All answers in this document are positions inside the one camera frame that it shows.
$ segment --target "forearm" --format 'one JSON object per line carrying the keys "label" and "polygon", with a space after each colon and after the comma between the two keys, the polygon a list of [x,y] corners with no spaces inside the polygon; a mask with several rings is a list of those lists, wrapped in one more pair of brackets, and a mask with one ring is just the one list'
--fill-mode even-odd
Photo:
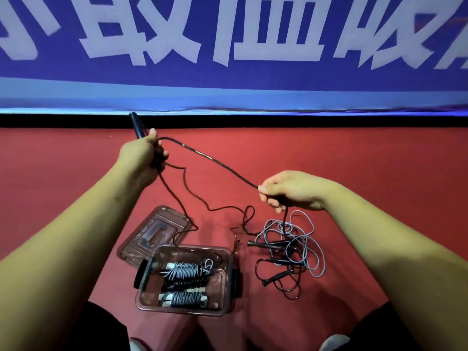
{"label": "forearm", "polygon": [[468,263],[336,185],[325,207],[425,350],[468,348]]}
{"label": "forearm", "polygon": [[114,167],[0,263],[5,349],[53,349],[64,340],[141,191]]}

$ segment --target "banner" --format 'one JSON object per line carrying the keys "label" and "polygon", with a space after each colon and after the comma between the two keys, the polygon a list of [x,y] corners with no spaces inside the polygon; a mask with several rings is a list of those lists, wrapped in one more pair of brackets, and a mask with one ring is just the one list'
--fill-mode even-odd
{"label": "banner", "polygon": [[468,104],[468,0],[0,0],[0,107]]}

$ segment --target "red floor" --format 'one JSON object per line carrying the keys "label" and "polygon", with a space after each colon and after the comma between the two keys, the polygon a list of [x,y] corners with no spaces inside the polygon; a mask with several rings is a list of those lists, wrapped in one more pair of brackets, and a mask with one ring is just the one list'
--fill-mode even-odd
{"label": "red floor", "polygon": [[[466,129],[185,129],[162,130],[225,164],[255,183],[284,169],[302,170],[341,182],[413,228],[468,258],[468,130]],[[131,130],[0,129],[0,257],[50,222],[113,164]],[[188,183],[212,206],[253,204],[252,229],[271,217],[257,192],[223,168],[166,143],[170,162],[187,166]],[[186,242],[231,247],[229,228],[238,212],[210,213],[185,192],[182,175],[165,177],[201,230]],[[137,203],[120,244],[157,205],[178,209],[157,181]],[[310,212],[327,270],[304,275],[303,295],[287,301],[253,274],[258,250],[241,249],[245,275],[239,311],[220,319],[200,318],[217,350],[242,350],[246,339],[265,350],[317,350],[334,333],[356,322],[386,299],[366,267],[324,212]],[[194,319],[139,311],[132,288],[136,270],[109,258],[91,296],[128,326],[130,336],[154,350],[184,338]]]}

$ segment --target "shoe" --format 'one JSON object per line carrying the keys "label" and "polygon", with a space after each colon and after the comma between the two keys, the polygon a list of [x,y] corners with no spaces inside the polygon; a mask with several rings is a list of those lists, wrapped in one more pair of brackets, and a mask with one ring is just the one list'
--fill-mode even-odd
{"label": "shoe", "polygon": [[347,344],[350,338],[346,335],[335,334],[324,341],[319,351],[333,351]]}
{"label": "shoe", "polygon": [[134,337],[130,338],[130,351],[151,351],[146,344]]}

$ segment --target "hand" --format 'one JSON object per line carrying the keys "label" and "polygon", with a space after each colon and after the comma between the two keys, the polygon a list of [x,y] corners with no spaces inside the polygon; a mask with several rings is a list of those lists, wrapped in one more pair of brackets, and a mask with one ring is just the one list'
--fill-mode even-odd
{"label": "hand", "polygon": [[152,128],[148,136],[124,144],[115,166],[118,170],[126,171],[144,188],[155,181],[158,172],[164,170],[168,156],[158,140],[156,130]]}
{"label": "hand", "polygon": [[288,207],[319,211],[325,209],[325,200],[335,182],[301,171],[283,171],[258,187],[262,202],[268,202],[281,213]]}

